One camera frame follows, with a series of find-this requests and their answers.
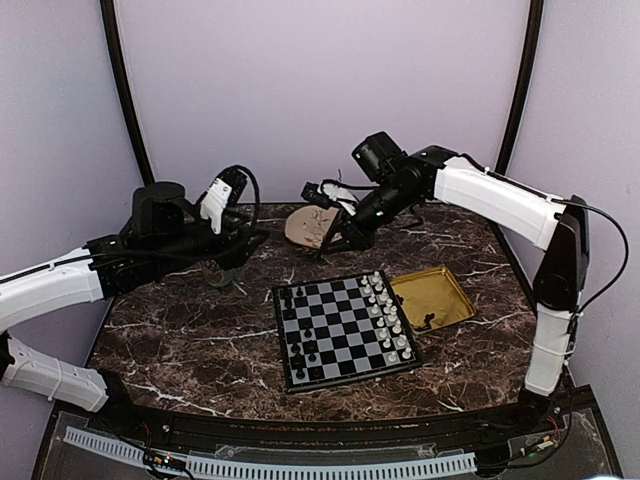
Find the white chess pieces row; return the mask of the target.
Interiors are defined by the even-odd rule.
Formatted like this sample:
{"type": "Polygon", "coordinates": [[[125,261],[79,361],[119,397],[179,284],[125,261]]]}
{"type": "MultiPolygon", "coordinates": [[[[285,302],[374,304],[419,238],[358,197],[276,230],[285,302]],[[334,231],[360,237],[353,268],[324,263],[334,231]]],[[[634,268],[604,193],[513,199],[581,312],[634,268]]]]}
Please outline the white chess pieces row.
{"type": "Polygon", "coordinates": [[[354,348],[363,347],[373,370],[408,365],[417,359],[398,306],[379,271],[358,279],[362,306],[354,307],[359,333],[354,348]]]}

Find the beige floral ceramic plate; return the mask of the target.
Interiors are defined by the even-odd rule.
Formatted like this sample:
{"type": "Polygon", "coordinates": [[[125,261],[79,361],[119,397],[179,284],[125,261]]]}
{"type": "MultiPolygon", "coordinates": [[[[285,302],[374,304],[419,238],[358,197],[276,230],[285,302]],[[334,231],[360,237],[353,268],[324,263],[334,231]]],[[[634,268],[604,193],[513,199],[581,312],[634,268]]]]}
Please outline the beige floral ceramic plate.
{"type": "Polygon", "coordinates": [[[294,244],[319,250],[337,213],[334,207],[303,206],[289,215],[284,234],[294,244]]]}

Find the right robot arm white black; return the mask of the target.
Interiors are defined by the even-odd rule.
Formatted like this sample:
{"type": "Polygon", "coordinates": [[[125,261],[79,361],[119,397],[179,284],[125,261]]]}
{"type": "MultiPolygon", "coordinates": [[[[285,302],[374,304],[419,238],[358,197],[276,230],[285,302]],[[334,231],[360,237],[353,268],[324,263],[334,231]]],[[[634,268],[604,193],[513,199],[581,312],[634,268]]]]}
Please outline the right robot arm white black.
{"type": "Polygon", "coordinates": [[[476,162],[466,153],[429,145],[409,154],[384,131],[368,136],[352,157],[370,180],[365,196],[333,179],[307,184],[304,198],[338,214],[324,236],[323,253],[370,249],[376,231],[406,209],[437,201],[466,209],[527,240],[542,252],[532,283],[536,331],[524,390],[510,424],[534,432],[549,416],[550,396],[573,353],[590,262],[590,214],[581,197],[564,199],[526,186],[476,162]]]}

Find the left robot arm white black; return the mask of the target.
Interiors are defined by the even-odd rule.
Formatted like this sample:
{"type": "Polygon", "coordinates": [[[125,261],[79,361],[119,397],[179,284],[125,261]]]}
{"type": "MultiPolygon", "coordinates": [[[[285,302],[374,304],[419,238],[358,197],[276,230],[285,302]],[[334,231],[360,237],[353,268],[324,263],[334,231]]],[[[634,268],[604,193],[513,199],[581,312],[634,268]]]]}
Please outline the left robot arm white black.
{"type": "Polygon", "coordinates": [[[244,265],[268,234],[258,228],[256,216],[235,211],[241,192],[217,178],[191,203],[178,183],[141,187],[119,233],[2,277],[2,385],[99,413],[120,436],[134,435],[141,415],[118,374],[61,361],[27,346],[11,331],[50,312],[124,295],[201,261],[213,261],[222,270],[244,265]]]}

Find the left black frame post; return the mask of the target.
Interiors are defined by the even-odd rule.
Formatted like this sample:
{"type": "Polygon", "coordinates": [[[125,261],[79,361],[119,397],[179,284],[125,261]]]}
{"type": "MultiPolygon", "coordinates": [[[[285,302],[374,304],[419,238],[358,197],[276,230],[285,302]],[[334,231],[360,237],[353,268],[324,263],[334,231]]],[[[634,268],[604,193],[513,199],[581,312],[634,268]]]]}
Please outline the left black frame post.
{"type": "Polygon", "coordinates": [[[142,128],[134,103],[133,91],[128,77],[124,48],[117,19],[116,2],[113,0],[100,0],[99,5],[120,110],[140,180],[143,186],[148,186],[154,183],[156,178],[143,138],[142,128]]]}

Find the gold metal tray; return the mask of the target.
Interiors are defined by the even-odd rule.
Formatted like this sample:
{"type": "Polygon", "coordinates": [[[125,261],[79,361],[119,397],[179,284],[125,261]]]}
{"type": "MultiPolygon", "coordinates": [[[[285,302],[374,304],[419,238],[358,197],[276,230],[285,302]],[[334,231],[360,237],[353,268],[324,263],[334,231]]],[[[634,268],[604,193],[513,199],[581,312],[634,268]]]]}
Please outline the gold metal tray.
{"type": "Polygon", "coordinates": [[[469,320],[476,307],[446,267],[415,272],[391,281],[392,288],[415,333],[426,333],[469,320]],[[434,313],[431,328],[424,317],[434,313]]]}

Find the black front rail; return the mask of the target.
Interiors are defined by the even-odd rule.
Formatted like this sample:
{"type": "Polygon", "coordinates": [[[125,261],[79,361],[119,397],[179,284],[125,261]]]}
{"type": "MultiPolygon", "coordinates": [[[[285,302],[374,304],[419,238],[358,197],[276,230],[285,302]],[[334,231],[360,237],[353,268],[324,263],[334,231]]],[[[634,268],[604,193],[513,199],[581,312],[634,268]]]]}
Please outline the black front rail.
{"type": "Polygon", "coordinates": [[[265,448],[375,448],[434,443],[440,447],[502,445],[552,427],[550,416],[569,410],[564,395],[545,402],[514,403],[457,414],[362,422],[280,422],[206,417],[135,406],[127,415],[92,414],[89,424],[153,447],[213,449],[224,444],[265,448]]]}

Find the black frame post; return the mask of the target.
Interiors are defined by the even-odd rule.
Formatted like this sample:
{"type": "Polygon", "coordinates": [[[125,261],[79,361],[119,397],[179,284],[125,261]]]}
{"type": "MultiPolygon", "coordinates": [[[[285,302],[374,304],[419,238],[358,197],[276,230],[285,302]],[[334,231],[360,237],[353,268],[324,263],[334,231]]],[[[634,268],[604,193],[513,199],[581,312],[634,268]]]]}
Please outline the black frame post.
{"type": "Polygon", "coordinates": [[[530,0],[521,58],[504,135],[495,163],[495,171],[506,174],[512,159],[524,115],[529,86],[533,75],[538,41],[542,26],[544,0],[530,0]]]}
{"type": "Polygon", "coordinates": [[[148,186],[154,183],[156,178],[143,138],[142,128],[134,103],[133,91],[128,77],[124,48],[117,19],[116,2],[113,0],[100,0],[99,5],[120,110],[140,180],[143,186],[148,186]]]}

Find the black white chess board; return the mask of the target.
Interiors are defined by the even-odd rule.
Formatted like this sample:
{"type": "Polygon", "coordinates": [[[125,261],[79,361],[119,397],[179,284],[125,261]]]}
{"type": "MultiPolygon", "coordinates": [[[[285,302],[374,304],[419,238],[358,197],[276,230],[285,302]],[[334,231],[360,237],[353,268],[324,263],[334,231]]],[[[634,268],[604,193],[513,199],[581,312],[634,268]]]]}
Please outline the black white chess board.
{"type": "Polygon", "coordinates": [[[374,271],[281,285],[271,289],[288,394],[337,387],[411,371],[422,366],[422,356],[411,333],[408,319],[383,271],[379,272],[399,308],[402,323],[416,351],[417,359],[408,365],[373,370],[364,348],[354,348],[353,341],[359,333],[354,307],[362,306],[358,279],[371,272],[374,271]],[[290,349],[294,342],[298,342],[301,347],[300,352],[296,354],[304,356],[304,365],[298,369],[292,368],[290,364],[291,357],[296,355],[290,349]],[[314,363],[307,364],[306,356],[310,353],[315,353],[317,359],[314,363]],[[312,367],[322,367],[324,377],[310,380],[308,369],[312,367]]]}

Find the right black frame post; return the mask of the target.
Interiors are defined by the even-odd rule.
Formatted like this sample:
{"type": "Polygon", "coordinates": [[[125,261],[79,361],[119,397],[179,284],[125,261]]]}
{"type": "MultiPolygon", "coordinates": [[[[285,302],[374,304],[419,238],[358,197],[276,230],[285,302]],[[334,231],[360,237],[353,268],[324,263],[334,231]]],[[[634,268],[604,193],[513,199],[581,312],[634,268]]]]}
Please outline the right black frame post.
{"type": "Polygon", "coordinates": [[[530,0],[521,58],[504,135],[495,163],[495,171],[506,174],[512,159],[524,115],[529,86],[533,75],[538,41],[542,26],[544,0],[530,0]]]}

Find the beige coral pattern mug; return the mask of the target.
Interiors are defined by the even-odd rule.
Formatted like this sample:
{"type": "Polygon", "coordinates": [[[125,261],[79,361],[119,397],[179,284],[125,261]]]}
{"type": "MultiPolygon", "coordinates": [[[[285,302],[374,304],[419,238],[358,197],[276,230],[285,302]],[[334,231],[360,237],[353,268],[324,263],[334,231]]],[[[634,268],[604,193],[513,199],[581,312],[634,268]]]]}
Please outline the beige coral pattern mug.
{"type": "Polygon", "coordinates": [[[214,289],[223,289],[234,282],[235,271],[224,270],[213,260],[202,261],[200,267],[205,282],[214,289]]]}

